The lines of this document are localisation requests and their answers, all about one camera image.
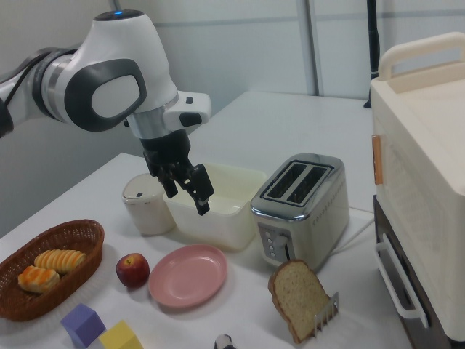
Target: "toaster lever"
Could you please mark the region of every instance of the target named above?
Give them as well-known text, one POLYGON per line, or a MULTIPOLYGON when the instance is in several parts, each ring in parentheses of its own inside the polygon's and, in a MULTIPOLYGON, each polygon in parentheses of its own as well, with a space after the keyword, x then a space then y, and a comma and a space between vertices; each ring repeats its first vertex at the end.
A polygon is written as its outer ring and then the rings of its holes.
POLYGON ((274 247, 284 247, 289 241, 289 238, 287 236, 284 236, 284 235, 278 235, 276 236, 276 239, 273 243, 273 246, 274 247))

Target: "purple cube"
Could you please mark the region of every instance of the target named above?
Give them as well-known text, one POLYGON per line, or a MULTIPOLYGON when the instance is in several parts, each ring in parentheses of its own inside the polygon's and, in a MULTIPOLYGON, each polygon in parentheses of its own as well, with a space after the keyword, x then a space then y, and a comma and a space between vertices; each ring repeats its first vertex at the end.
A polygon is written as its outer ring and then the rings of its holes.
POLYGON ((75 344, 85 348, 106 330, 95 310, 80 303, 61 320, 75 344))

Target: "white cup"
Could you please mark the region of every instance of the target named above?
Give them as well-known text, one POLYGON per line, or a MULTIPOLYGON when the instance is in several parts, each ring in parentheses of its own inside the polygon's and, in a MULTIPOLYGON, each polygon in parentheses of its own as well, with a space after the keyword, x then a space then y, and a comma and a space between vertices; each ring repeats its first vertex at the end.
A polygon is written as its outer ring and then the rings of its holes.
POLYGON ((164 193, 162 184, 148 173, 134 177, 124 188, 124 206, 142 235, 160 235, 174 228, 164 193))

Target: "white wall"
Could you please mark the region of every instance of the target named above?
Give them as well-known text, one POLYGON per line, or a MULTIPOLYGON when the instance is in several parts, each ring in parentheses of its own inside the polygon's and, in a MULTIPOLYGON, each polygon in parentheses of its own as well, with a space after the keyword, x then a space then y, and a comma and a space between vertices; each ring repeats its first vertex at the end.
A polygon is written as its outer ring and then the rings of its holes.
MULTIPOLYGON (((92 18, 109 10, 107 0, 2 1, 0 75, 37 49, 83 41, 92 18)), ((122 151, 142 155, 123 126, 94 134, 51 119, 21 124, 0 139, 0 236, 122 151)))
POLYGON ((178 89, 214 113, 245 91, 315 93, 305 0, 120 0, 155 23, 178 89))
MULTIPOLYGON (((407 41, 465 32, 465 1, 376 1, 381 54, 407 41)), ((370 56, 366 0, 310 0, 316 21, 321 95, 368 98, 370 56)), ((405 70, 453 59, 456 52, 406 62, 405 70)))

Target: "silver toaster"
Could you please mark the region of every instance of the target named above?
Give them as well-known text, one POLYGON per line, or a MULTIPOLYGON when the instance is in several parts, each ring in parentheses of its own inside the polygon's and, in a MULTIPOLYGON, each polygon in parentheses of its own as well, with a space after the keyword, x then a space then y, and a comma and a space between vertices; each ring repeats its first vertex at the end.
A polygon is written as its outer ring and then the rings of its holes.
POLYGON ((267 262, 297 258, 316 270, 349 222, 344 164, 331 156, 292 156, 260 188, 251 210, 267 262))

